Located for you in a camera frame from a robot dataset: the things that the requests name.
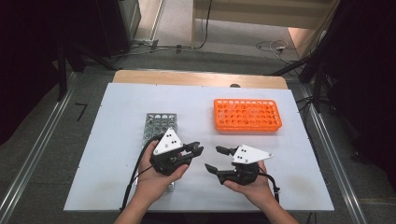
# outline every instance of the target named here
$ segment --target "white tabletop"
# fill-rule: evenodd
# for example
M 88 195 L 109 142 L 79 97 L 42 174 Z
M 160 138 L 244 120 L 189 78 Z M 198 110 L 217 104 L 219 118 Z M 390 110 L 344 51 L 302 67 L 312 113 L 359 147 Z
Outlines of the white tabletop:
M 275 100 L 282 127 L 275 133 L 225 134 L 214 126 L 217 98 Z M 267 172 L 280 188 L 289 211 L 331 211 L 332 200 L 318 168 L 291 91 L 222 87 L 110 83 L 70 189 L 65 211 L 119 210 L 141 150 L 147 113 L 176 113 L 177 135 L 198 141 L 204 152 L 150 211 L 257 211 L 245 196 L 219 183 L 205 163 L 229 170 L 231 156 L 215 146 L 247 145 L 273 153 Z

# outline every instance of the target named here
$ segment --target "forearm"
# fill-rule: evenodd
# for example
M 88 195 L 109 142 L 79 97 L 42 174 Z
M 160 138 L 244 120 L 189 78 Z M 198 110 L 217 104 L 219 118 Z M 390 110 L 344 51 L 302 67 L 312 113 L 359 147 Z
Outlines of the forearm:
M 139 224 L 150 206 L 144 199 L 134 196 L 114 224 Z
M 272 224 L 297 223 L 297 221 L 287 211 L 285 211 L 285 209 L 283 209 L 275 199 L 258 204 L 258 207 L 264 212 Z

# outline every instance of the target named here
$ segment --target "person's right hand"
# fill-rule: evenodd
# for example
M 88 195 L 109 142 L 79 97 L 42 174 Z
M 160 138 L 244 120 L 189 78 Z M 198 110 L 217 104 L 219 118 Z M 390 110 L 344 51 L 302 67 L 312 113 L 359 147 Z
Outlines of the person's right hand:
M 258 161 L 258 164 L 266 173 L 264 162 Z M 275 199 L 270 190 L 268 178 L 262 175 L 257 176 L 255 182 L 245 186 L 230 180 L 225 181 L 224 185 L 235 192 L 244 194 L 251 203 L 259 208 L 262 208 L 263 203 L 271 203 Z

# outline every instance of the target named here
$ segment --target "person's left hand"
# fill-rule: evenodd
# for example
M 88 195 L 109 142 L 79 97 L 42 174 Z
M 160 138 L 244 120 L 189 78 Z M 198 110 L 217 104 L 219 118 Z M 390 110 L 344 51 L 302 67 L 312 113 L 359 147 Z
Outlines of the person's left hand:
M 139 164 L 138 172 L 142 172 L 151 166 L 149 160 L 151 158 L 152 151 L 154 150 L 155 146 L 157 146 L 157 144 L 158 141 L 153 141 L 148 146 Z M 154 203 L 163 195 L 167 187 L 172 182 L 179 180 L 184 175 L 188 168 L 189 165 L 182 165 L 169 176 L 161 175 L 157 173 L 154 168 L 149 168 L 137 178 L 137 186 L 134 192 L 134 198 L 142 198 L 145 200 L 145 203 Z

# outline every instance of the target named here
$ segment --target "hand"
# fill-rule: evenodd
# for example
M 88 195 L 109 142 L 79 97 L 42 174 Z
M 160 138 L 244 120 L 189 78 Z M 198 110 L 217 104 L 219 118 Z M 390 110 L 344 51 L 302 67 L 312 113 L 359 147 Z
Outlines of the hand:
M 149 160 L 157 144 L 158 141 L 153 141 L 150 145 L 148 145 L 148 148 L 142 157 L 142 161 L 139 164 L 138 172 L 143 172 L 151 166 Z M 146 172 L 139 175 L 134 197 L 141 196 L 146 200 L 146 203 L 154 203 L 163 195 L 167 187 L 172 182 L 179 180 L 184 175 L 188 168 L 188 165 L 182 165 L 169 176 L 161 175 L 157 173 L 154 168 L 149 168 Z
M 266 173 L 264 162 L 258 161 L 258 164 Z M 270 190 L 268 178 L 265 176 L 258 175 L 255 182 L 245 186 L 227 180 L 224 182 L 224 186 L 235 192 L 244 194 L 251 203 L 259 208 L 262 206 L 263 203 L 271 202 L 275 199 Z

